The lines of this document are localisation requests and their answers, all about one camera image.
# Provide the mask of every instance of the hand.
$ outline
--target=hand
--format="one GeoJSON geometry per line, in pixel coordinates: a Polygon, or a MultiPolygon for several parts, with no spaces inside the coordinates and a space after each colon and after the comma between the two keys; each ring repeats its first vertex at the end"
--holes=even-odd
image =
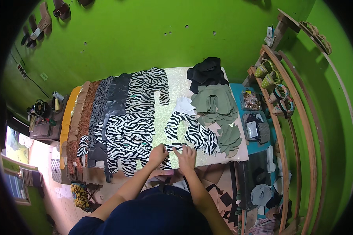
{"type": "Polygon", "coordinates": [[[183,151],[179,153],[174,147],[173,151],[179,159],[179,168],[184,175],[195,172],[196,150],[186,145],[182,145],[183,151]]]}
{"type": "Polygon", "coordinates": [[[152,167],[157,168],[160,166],[161,162],[169,155],[169,152],[166,151],[166,147],[163,144],[158,145],[153,148],[151,154],[149,155],[149,162],[152,167]]]}

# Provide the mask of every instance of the electrical cable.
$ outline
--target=electrical cable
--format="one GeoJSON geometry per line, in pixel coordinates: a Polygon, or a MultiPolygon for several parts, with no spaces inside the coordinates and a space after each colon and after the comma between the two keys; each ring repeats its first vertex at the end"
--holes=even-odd
{"type": "MultiPolygon", "coordinates": [[[[31,79],[31,78],[29,78],[29,76],[28,76],[27,74],[26,74],[26,77],[27,77],[28,79],[30,79],[32,82],[34,82],[34,80],[31,79]]],[[[48,95],[45,93],[45,91],[42,89],[42,87],[40,87],[36,82],[34,82],[34,83],[35,83],[35,85],[37,85],[37,87],[39,87],[39,89],[43,92],[43,94],[44,94],[45,96],[47,96],[47,98],[52,99],[52,97],[48,96],[48,95]]]]}

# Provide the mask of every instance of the navy blue shirt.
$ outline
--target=navy blue shirt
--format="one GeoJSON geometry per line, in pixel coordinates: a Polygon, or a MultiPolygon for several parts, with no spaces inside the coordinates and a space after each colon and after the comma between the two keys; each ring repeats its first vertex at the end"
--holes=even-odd
{"type": "Polygon", "coordinates": [[[165,191],[175,195],[161,193],[159,187],[145,190],[135,200],[118,205],[106,221],[81,218],[69,234],[212,234],[187,191],[170,185],[165,191]]]}

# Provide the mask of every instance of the yellow fabric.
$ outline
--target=yellow fabric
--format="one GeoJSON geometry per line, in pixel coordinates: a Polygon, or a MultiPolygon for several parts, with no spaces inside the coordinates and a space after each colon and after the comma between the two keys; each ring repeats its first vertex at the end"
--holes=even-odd
{"type": "MultiPolygon", "coordinates": [[[[61,133],[60,133],[60,151],[66,151],[66,149],[62,149],[61,145],[68,140],[68,131],[69,124],[71,123],[71,112],[76,104],[76,98],[80,93],[81,87],[75,87],[66,103],[66,110],[64,112],[63,121],[61,122],[61,133]]],[[[62,157],[62,153],[60,153],[60,169],[64,169],[64,157],[62,157]]]]}

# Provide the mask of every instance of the window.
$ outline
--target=window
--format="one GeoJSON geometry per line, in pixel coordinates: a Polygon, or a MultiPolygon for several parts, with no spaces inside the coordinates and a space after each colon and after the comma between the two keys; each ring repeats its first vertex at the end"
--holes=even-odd
{"type": "Polygon", "coordinates": [[[4,179],[9,192],[12,194],[17,204],[31,205],[26,185],[20,177],[20,173],[5,169],[4,179]]]}

